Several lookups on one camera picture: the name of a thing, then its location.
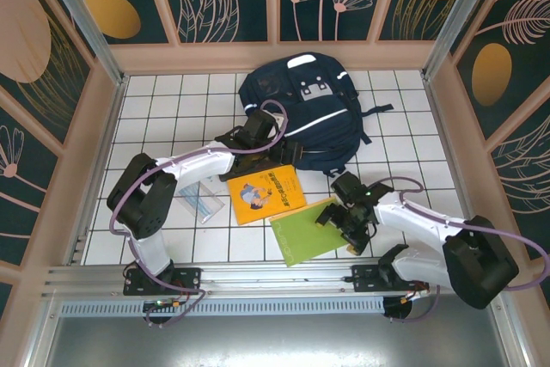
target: yellow book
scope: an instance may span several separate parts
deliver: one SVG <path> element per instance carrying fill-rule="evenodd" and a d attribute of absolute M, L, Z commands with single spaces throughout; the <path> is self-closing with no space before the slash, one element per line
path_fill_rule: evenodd
<path fill-rule="evenodd" d="M 291 165 L 240 176 L 227 183 L 239 225 L 306 205 Z"/>

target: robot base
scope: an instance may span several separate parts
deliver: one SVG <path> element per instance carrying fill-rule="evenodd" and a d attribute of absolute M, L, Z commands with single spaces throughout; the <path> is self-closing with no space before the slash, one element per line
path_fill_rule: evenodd
<path fill-rule="evenodd" d="M 200 268 L 175 268 L 169 284 L 185 288 L 200 287 Z M 126 272 L 123 290 L 125 296 L 179 296 L 180 292 L 162 287 L 151 280 L 141 268 L 132 268 Z"/>

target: book cover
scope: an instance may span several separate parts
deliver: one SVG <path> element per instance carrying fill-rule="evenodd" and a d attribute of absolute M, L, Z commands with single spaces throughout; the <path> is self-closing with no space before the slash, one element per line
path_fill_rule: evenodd
<path fill-rule="evenodd" d="M 300 264 L 347 244 L 332 223 L 322 227 L 315 223 L 325 207 L 335 203 L 336 198 L 324 199 L 269 220 L 287 266 Z"/>
<path fill-rule="evenodd" d="M 228 180 L 237 223 L 251 223 L 306 205 L 294 167 L 285 165 Z"/>

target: metal pole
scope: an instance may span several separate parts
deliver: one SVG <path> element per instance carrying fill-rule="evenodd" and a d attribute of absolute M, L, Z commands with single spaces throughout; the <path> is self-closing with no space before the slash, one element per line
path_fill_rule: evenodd
<path fill-rule="evenodd" d="M 424 67 L 425 80 L 429 83 L 437 74 L 441 64 L 447 58 L 450 48 L 453 46 L 458 33 L 466 24 L 478 0 L 456 0 L 447 20 L 443 24 L 441 32 L 436 39 L 436 44 Z"/>
<path fill-rule="evenodd" d="M 94 18 L 89 13 L 84 0 L 63 0 L 64 5 L 70 11 L 76 24 L 82 31 L 90 47 L 95 52 L 107 74 L 117 84 L 122 83 L 122 71 L 120 70 L 107 41 L 95 25 Z"/>

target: cartoon illustration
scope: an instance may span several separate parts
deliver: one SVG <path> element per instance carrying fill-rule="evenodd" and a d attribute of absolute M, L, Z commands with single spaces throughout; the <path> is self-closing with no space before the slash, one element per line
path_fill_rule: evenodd
<path fill-rule="evenodd" d="M 266 196 L 262 197 L 260 193 L 266 193 Z M 241 199 L 250 204 L 250 208 L 253 210 L 259 210 L 265 204 L 269 202 L 269 198 L 272 196 L 272 190 L 265 188 L 253 187 L 250 184 L 245 184 L 241 190 Z"/>

